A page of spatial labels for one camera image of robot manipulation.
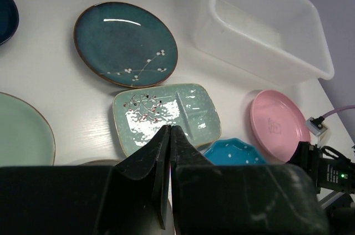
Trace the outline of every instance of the white table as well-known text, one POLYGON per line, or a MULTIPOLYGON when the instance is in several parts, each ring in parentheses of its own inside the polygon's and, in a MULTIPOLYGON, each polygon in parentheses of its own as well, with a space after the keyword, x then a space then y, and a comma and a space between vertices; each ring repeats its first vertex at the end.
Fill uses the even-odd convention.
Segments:
MULTIPOLYGON (((95 75, 80 59, 73 43, 73 27, 87 7, 122 1, 143 7, 171 30, 179 48, 179 62, 164 84, 198 83, 209 92, 222 124, 222 137, 255 143, 249 129, 248 105, 260 79, 197 50, 190 34, 199 0, 15 0, 20 25, 0 47, 0 91, 37 108, 53 128, 56 165, 76 165, 96 159, 123 159, 113 125, 111 103, 123 90, 95 75)), ((305 117, 333 109, 318 80, 282 90, 305 117)), ((327 119, 333 136, 329 145, 354 160, 353 141, 337 115, 327 119)), ((323 190, 319 197, 330 191, 323 190)))

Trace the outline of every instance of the dark blue plate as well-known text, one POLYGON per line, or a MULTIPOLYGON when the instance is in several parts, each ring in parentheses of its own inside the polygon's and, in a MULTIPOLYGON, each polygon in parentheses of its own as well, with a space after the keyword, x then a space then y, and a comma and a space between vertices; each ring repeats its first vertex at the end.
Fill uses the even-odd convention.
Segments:
POLYGON ((165 24, 127 3, 106 2, 88 8, 75 24, 74 42, 91 70, 131 88, 161 83, 178 62, 174 37, 165 24))
POLYGON ((0 45, 9 40, 17 30, 18 10, 13 0, 0 0, 0 45))

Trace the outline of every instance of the celadon green plate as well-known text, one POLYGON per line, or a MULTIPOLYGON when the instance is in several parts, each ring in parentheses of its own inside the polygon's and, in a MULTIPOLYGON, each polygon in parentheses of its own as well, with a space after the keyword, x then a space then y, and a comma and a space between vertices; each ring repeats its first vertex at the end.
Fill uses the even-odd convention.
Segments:
POLYGON ((195 147, 217 140, 221 124, 207 91, 198 84, 128 90, 113 100, 121 147, 127 156, 146 145, 163 125, 179 125, 195 147))
POLYGON ((45 118, 25 101, 0 93, 0 167, 52 165, 54 157, 45 118))

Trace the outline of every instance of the blue scalloped dish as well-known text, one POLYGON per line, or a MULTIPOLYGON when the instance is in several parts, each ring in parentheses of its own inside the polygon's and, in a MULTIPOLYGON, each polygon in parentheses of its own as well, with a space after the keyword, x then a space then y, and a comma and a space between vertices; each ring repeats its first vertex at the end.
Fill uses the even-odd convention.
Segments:
POLYGON ((74 27, 74 42, 91 70, 125 87, 159 84, 178 62, 175 39, 165 24, 122 2, 105 2, 84 11, 74 27))
POLYGON ((8 41, 17 30, 19 16, 13 0, 0 0, 0 45, 8 41))
POLYGON ((255 147, 237 138, 214 142, 204 156, 215 165, 262 165, 267 163, 255 147))

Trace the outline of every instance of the plastic container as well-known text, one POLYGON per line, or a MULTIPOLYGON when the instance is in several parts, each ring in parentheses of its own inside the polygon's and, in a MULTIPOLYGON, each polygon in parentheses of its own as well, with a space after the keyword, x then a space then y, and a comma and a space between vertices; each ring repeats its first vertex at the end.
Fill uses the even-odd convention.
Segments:
POLYGON ((277 85, 334 76, 320 17, 308 0, 201 0, 194 41, 277 85))

